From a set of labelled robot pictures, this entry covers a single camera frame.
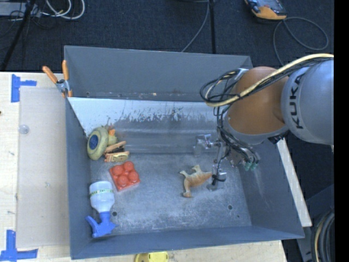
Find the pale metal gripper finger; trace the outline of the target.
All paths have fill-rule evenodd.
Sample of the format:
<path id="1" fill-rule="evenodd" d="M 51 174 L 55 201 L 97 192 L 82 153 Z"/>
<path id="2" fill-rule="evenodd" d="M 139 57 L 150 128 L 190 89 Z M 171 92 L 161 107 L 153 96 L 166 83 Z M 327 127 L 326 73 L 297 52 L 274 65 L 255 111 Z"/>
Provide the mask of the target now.
<path id="1" fill-rule="evenodd" d="M 212 168 L 212 175 L 209 178 L 209 182 L 207 184 L 207 189 L 211 192 L 223 189 L 225 186 L 226 178 L 227 172 L 221 168 L 218 168 L 217 166 L 214 166 Z"/>
<path id="2" fill-rule="evenodd" d="M 197 135 L 193 146 L 194 156 L 198 157 L 203 151 L 213 150 L 218 146 L 219 144 L 216 141 L 211 140 L 210 134 Z"/>

